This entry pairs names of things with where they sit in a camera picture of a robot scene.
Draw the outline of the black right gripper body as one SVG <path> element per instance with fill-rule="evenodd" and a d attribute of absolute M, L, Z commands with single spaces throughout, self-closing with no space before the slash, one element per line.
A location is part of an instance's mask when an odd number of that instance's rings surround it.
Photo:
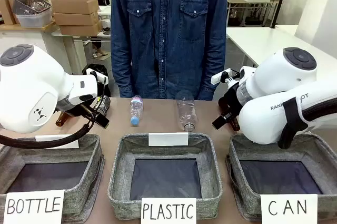
<path fill-rule="evenodd" d="M 218 105 L 222 115 L 238 116 L 243 105 L 238 101 L 236 90 L 238 86 L 232 86 L 219 99 Z"/>

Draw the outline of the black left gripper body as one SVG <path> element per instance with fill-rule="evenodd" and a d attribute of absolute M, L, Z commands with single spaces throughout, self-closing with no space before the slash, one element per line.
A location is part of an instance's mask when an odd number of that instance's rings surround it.
<path fill-rule="evenodd" d="M 82 116 L 88 120 L 95 120 L 95 122 L 102 122 L 102 115 L 99 115 L 98 111 L 95 111 L 94 108 L 88 102 L 83 102 L 78 105 L 79 116 Z"/>

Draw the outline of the printed drink can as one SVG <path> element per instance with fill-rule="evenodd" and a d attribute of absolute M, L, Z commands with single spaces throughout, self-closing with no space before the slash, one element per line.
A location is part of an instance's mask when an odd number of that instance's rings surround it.
<path fill-rule="evenodd" d="M 99 102 L 99 107 L 98 111 L 101 113 L 103 116 L 106 116 L 107 111 L 110 108 L 111 100 L 108 96 L 103 96 Z"/>

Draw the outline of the grey fabric basket for bottles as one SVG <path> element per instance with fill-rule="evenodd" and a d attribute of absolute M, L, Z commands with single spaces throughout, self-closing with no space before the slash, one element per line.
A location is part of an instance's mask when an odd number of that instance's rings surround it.
<path fill-rule="evenodd" d="M 90 216 L 105 158 L 100 137 L 86 135 L 78 148 L 0 149 L 0 224 L 9 192 L 64 190 L 61 224 L 83 224 Z"/>

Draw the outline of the grey fabric basket for cans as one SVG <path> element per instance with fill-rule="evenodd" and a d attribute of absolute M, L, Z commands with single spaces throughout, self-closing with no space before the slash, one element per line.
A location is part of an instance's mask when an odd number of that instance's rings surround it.
<path fill-rule="evenodd" d="M 262 194 L 317 194 L 318 220 L 337 219 L 337 153 L 318 135 L 297 135 L 290 148 L 230 138 L 226 157 L 237 208 L 261 221 Z"/>

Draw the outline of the grey fabric basket for plastic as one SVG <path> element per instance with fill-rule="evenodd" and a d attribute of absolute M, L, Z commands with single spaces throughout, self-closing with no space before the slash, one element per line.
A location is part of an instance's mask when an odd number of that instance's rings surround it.
<path fill-rule="evenodd" d="M 212 140 L 175 134 L 167 144 L 155 135 L 129 134 L 117 146 L 107 195 L 118 220 L 139 219 L 142 198 L 195 198 L 196 218 L 216 218 L 223 193 Z"/>

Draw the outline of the white CAN paper label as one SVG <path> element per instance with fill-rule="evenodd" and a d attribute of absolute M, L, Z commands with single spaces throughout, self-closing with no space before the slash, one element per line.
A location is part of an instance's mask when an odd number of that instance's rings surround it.
<path fill-rule="evenodd" d="M 262 194 L 262 224 L 317 224 L 316 194 Z"/>

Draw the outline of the clear uncapped plastic bottle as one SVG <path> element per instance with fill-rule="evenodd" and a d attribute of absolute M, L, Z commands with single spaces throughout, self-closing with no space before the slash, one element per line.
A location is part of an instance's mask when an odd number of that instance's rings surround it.
<path fill-rule="evenodd" d="M 192 93 L 187 90 L 179 91 L 176 94 L 176 105 L 181 129 L 188 133 L 194 132 L 198 118 Z"/>

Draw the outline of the clear bottle with blue cap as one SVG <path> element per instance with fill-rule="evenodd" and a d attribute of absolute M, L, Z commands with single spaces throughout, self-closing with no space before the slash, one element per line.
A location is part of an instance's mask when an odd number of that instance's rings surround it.
<path fill-rule="evenodd" d="M 130 122 L 132 126 L 138 126 L 143 115 L 143 99 L 140 95 L 132 97 L 130 101 Z"/>

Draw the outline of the white work table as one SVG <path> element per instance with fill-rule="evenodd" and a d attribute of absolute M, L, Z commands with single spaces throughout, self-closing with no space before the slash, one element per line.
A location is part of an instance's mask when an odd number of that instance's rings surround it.
<path fill-rule="evenodd" d="M 318 64 L 317 78 L 337 80 L 337 59 L 311 44 L 278 28 L 228 27 L 228 38 L 244 53 L 241 65 L 251 61 L 261 64 L 274 52 L 285 47 L 299 47 L 311 53 Z"/>

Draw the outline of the person in denim shirt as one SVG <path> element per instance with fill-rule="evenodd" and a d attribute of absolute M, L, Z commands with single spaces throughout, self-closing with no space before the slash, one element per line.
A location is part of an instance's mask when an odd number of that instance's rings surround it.
<path fill-rule="evenodd" d="M 111 0 L 113 78 L 123 98 L 210 101 L 224 69 L 227 0 Z"/>

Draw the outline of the stacked cardboard boxes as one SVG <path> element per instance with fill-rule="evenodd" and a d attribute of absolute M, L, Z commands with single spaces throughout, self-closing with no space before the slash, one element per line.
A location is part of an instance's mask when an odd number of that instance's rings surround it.
<path fill-rule="evenodd" d="M 96 36 L 102 29 L 98 0 L 51 0 L 62 35 Z"/>

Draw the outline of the white PLASTIC paper label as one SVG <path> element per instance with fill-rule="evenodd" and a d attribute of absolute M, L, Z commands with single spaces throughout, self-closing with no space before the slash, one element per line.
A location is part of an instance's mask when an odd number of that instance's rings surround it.
<path fill-rule="evenodd" d="M 196 224 L 196 199 L 142 198 L 141 224 Z"/>

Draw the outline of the white BOTTLE paper label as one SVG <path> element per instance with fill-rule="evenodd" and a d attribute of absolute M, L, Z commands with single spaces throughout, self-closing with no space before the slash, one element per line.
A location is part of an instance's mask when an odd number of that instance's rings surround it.
<path fill-rule="evenodd" d="M 64 190 L 10 192 L 3 224 L 61 224 Z"/>

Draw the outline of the clear plastic storage bin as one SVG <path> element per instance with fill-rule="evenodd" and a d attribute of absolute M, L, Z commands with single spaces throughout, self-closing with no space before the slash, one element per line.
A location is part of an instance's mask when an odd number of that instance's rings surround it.
<path fill-rule="evenodd" d="M 45 0 L 13 0 L 12 11 L 24 28 L 42 28 L 52 21 L 51 4 Z"/>

